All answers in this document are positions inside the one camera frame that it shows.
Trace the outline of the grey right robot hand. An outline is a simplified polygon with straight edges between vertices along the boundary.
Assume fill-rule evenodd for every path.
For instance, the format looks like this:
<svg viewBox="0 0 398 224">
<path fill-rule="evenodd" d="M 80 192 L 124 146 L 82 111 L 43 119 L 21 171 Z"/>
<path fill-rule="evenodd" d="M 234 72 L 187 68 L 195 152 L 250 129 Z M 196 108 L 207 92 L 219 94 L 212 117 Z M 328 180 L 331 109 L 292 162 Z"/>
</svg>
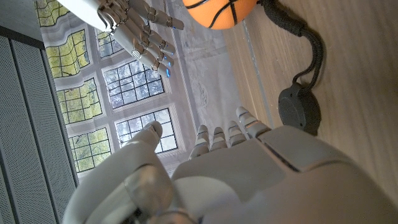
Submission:
<svg viewBox="0 0 398 224">
<path fill-rule="evenodd" d="M 174 65 L 175 47 L 144 21 L 182 30 L 184 23 L 145 1 L 103 1 L 97 10 L 109 32 L 132 57 L 166 78 Z"/>
</svg>

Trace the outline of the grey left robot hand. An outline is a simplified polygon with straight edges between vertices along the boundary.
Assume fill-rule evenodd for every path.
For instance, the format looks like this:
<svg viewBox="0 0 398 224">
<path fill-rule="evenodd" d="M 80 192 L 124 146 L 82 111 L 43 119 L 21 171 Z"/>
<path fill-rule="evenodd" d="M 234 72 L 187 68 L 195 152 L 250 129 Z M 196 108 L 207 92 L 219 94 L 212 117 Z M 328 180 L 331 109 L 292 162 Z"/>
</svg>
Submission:
<svg viewBox="0 0 398 224">
<path fill-rule="evenodd" d="M 396 223 L 397 205 L 352 159 L 291 126 L 271 129 L 246 108 L 210 136 L 200 126 L 168 175 L 144 126 L 74 191 L 64 223 Z"/>
</svg>

